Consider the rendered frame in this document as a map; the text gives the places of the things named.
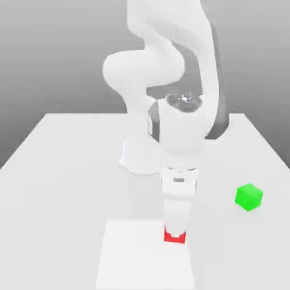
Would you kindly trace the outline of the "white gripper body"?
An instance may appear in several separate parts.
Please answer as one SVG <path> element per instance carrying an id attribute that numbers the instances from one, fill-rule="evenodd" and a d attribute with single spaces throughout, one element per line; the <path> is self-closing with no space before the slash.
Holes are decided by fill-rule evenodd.
<path id="1" fill-rule="evenodd" d="M 164 223 L 166 227 L 185 227 L 189 220 L 191 199 L 164 197 Z"/>

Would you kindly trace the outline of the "small green cube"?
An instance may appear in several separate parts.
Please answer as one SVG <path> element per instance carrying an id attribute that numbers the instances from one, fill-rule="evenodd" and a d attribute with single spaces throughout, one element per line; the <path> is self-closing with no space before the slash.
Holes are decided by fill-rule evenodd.
<path id="1" fill-rule="evenodd" d="M 251 211 L 261 205 L 263 191 L 252 184 L 237 188 L 235 202 L 246 211 Z"/>

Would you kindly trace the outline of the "small red cube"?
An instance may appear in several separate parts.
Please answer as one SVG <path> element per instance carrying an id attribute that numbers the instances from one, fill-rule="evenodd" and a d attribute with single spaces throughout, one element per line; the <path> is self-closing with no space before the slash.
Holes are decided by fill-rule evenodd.
<path id="1" fill-rule="evenodd" d="M 173 237 L 164 226 L 164 241 L 165 242 L 173 242 L 177 244 L 185 244 L 186 241 L 186 231 L 183 234 L 180 234 L 178 237 Z"/>

